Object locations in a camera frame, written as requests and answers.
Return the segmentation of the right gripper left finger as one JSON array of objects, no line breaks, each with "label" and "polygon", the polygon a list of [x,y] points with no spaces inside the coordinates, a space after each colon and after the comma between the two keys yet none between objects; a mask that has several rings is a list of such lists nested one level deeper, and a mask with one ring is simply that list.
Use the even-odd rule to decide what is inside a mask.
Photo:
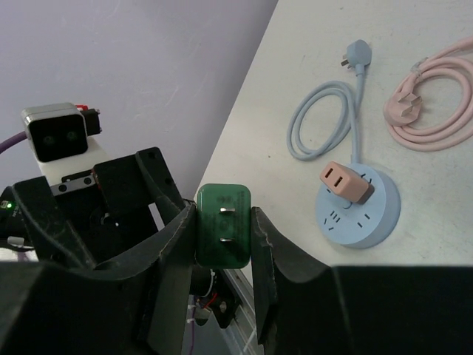
[{"label": "right gripper left finger", "polygon": [[180,354],[194,264],[196,207],[93,272],[93,354]]}]

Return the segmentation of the green charger plug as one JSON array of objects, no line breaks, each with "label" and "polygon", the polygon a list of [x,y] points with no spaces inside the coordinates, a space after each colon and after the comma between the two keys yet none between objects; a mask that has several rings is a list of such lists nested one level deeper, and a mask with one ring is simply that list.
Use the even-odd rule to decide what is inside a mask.
[{"label": "green charger plug", "polygon": [[197,193],[197,263],[241,269],[251,258],[251,192],[240,184],[208,183]]}]

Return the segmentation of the pink brown charger plug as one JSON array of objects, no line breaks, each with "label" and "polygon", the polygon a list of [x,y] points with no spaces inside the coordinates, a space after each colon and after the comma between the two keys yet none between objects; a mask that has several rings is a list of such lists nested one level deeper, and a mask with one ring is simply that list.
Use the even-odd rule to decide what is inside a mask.
[{"label": "pink brown charger plug", "polygon": [[321,182],[335,195],[363,204],[375,191],[374,186],[348,166],[329,162],[320,173]]}]

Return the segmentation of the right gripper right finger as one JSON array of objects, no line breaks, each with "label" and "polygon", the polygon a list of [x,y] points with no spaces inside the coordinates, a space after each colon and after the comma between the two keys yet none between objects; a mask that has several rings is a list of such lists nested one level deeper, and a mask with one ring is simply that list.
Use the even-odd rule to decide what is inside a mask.
[{"label": "right gripper right finger", "polygon": [[330,269],[251,209],[257,339],[266,354],[328,354],[333,348]]}]

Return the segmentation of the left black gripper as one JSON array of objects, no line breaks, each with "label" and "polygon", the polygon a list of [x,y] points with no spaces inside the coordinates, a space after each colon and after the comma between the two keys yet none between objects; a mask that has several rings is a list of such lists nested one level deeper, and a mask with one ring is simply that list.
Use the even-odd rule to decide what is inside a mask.
[{"label": "left black gripper", "polygon": [[16,183],[15,217],[36,261],[69,270],[168,270],[194,265],[195,205],[181,197],[162,152],[152,147],[98,163],[50,186]]}]

